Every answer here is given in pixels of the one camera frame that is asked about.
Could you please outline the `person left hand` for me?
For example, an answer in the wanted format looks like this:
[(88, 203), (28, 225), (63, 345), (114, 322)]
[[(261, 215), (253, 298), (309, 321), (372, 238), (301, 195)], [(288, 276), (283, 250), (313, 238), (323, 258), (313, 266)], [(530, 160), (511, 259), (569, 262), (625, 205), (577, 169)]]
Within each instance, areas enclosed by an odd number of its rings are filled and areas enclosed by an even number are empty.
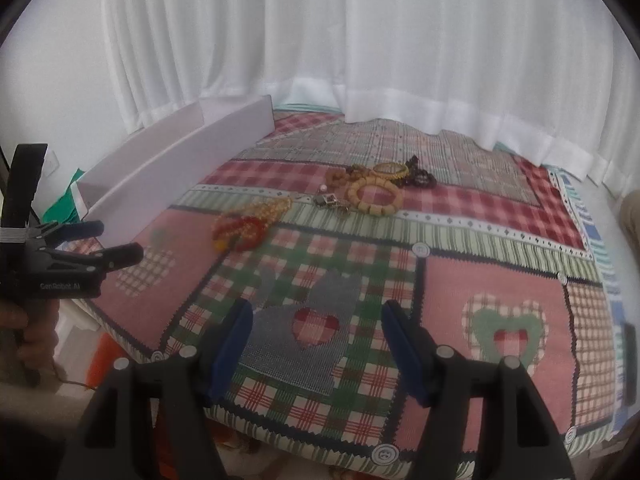
[(59, 313), (57, 299), (36, 301), (28, 310), (1, 300), (2, 380), (28, 388), (40, 385), (40, 370), (53, 363)]

